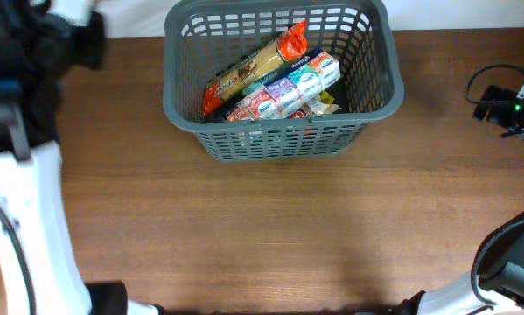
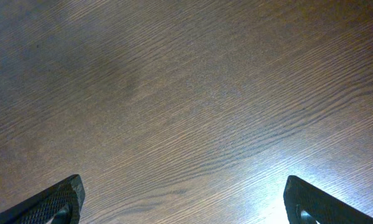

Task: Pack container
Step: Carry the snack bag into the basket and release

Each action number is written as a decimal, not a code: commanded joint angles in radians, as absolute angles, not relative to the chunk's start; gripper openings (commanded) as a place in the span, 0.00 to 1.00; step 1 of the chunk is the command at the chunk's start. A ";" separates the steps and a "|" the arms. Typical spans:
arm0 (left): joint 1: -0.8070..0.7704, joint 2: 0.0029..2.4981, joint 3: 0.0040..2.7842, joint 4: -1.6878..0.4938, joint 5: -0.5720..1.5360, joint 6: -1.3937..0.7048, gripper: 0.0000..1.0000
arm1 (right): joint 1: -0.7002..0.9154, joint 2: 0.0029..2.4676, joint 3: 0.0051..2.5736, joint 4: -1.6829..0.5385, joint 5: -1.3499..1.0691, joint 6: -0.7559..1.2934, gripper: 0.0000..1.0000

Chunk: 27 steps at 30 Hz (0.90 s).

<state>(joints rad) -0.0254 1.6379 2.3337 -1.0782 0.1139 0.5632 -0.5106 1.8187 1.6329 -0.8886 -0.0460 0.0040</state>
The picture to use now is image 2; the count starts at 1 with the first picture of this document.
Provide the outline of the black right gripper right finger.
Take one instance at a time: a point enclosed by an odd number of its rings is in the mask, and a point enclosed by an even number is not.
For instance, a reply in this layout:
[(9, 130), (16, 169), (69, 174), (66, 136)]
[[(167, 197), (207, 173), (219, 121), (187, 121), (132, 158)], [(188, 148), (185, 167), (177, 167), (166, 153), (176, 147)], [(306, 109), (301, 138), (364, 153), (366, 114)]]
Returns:
[(287, 178), (283, 200), (290, 224), (373, 224), (372, 217), (295, 175)]

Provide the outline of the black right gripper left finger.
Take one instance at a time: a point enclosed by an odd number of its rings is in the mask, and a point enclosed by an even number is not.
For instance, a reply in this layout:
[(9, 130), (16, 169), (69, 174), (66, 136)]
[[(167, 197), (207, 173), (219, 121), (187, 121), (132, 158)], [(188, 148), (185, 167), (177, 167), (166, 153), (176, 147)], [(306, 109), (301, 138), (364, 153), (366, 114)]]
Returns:
[(74, 174), (0, 213), (0, 224), (78, 224), (84, 200), (81, 176)]

